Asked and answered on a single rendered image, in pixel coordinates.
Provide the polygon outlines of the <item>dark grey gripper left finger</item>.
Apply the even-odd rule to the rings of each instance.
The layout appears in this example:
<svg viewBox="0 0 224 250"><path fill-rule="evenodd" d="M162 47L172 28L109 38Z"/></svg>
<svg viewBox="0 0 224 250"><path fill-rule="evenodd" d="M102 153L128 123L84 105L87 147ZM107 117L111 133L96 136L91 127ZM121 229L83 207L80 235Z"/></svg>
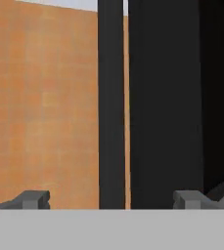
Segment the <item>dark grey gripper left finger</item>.
<svg viewBox="0 0 224 250"><path fill-rule="evenodd" d="M49 209L49 190L25 190L12 200L0 203L0 209Z"/></svg>

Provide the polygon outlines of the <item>dark grey upright bar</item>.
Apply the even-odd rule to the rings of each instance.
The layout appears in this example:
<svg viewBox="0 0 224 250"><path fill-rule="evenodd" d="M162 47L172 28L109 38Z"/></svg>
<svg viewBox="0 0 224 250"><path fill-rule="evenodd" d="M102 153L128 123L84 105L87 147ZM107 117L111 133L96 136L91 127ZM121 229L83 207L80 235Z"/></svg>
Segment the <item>dark grey upright bar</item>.
<svg viewBox="0 0 224 250"><path fill-rule="evenodd" d="M98 0L99 195L125 207L123 0Z"/></svg>

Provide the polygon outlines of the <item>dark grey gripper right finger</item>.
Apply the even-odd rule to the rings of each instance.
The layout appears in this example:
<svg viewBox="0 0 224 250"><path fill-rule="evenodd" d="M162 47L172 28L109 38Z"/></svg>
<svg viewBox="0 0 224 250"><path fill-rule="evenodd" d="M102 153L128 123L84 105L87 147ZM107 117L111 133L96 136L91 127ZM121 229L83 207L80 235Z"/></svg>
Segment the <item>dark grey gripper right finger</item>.
<svg viewBox="0 0 224 250"><path fill-rule="evenodd" d="M174 209L218 210L224 209L223 201L212 201L197 190L175 190Z"/></svg>

